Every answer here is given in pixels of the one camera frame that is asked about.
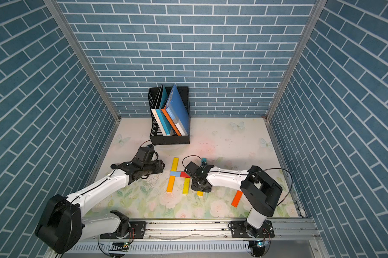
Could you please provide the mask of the lime yellow block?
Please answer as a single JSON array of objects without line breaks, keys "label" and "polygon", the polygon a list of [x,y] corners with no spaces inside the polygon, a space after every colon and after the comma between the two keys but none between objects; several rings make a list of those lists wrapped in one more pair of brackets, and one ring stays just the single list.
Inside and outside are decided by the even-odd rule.
[{"label": "lime yellow block", "polygon": [[189,193],[189,189],[190,189],[190,178],[185,177],[184,184],[183,184],[183,194],[187,195]]}]

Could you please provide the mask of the red small block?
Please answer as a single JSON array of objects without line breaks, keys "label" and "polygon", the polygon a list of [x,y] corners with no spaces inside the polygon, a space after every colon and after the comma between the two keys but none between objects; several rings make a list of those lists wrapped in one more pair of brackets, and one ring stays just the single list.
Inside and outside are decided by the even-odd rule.
[{"label": "red small block", "polygon": [[190,176],[186,172],[181,172],[180,177],[190,178]]}]

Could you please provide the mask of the light blue small block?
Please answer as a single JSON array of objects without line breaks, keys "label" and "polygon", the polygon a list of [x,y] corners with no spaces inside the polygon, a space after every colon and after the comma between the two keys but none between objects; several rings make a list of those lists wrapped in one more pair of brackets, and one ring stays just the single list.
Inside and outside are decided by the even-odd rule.
[{"label": "light blue small block", "polygon": [[181,172],[171,171],[170,176],[181,177]]}]

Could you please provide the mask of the amber orange long block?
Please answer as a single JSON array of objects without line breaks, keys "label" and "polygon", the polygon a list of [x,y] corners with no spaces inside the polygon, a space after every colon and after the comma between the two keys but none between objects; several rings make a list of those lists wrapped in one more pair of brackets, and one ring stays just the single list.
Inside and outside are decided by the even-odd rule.
[{"label": "amber orange long block", "polygon": [[166,192],[170,192],[172,193],[173,192],[173,189],[174,189],[174,183],[175,183],[175,176],[170,176],[169,177],[169,181],[168,181],[168,185],[167,185],[167,190]]}]

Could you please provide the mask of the yellow long block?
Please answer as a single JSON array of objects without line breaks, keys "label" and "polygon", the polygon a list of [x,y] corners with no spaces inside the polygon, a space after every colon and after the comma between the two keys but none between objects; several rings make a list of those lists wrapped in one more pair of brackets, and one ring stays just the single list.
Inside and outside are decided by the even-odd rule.
[{"label": "yellow long block", "polygon": [[171,165],[171,171],[177,172],[178,171],[178,165],[179,165],[179,158],[173,158],[172,165]]}]

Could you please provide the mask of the orange red block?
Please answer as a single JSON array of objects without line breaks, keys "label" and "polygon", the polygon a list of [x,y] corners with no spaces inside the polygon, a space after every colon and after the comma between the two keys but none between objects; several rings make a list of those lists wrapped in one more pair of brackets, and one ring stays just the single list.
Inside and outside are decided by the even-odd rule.
[{"label": "orange red block", "polygon": [[233,207],[238,207],[238,205],[239,205],[239,203],[240,203],[240,201],[241,201],[242,195],[243,195],[242,191],[237,191],[237,192],[236,192],[236,195],[235,195],[235,197],[233,198],[233,201],[232,201],[232,203],[231,203],[231,205],[232,205]]}]

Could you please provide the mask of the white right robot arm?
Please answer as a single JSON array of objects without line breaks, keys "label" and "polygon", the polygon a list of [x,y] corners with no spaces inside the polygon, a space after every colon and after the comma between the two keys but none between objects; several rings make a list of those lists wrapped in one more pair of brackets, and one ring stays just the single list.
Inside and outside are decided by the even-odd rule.
[{"label": "white right robot arm", "polygon": [[273,216],[283,192],[281,185],[258,166],[251,166],[248,170],[229,170],[190,162],[184,172],[191,177],[194,191],[211,192],[213,187],[241,191],[252,206],[246,223],[256,230]]}]

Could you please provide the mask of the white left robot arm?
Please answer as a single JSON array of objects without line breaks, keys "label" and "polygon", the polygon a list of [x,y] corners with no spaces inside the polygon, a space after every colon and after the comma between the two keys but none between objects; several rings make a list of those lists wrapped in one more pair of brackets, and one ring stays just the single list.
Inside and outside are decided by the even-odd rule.
[{"label": "white left robot arm", "polygon": [[122,212],[111,210],[108,215],[94,219],[85,215],[118,190],[152,174],[161,174],[164,168],[154,145],[139,147],[131,161],[112,164],[108,176],[75,193],[50,198],[34,231],[35,236],[57,254],[64,254],[83,239],[102,234],[133,240],[136,230]]}]

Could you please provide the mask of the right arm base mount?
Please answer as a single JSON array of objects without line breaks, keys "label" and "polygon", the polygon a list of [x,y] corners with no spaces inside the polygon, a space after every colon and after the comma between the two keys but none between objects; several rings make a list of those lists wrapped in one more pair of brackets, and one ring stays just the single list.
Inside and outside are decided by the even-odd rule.
[{"label": "right arm base mount", "polygon": [[232,238],[274,238],[275,233],[270,220],[266,220],[263,225],[256,229],[250,226],[245,220],[233,220],[229,222],[228,228]]}]

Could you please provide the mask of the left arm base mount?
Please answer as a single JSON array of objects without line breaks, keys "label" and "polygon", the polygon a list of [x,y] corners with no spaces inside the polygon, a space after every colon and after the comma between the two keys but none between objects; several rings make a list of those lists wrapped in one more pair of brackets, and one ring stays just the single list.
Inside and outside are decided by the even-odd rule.
[{"label": "left arm base mount", "polygon": [[143,239],[146,232],[146,221],[131,221],[128,223],[127,231],[125,231],[124,236],[117,235],[114,233],[106,233],[99,236],[100,239]]}]

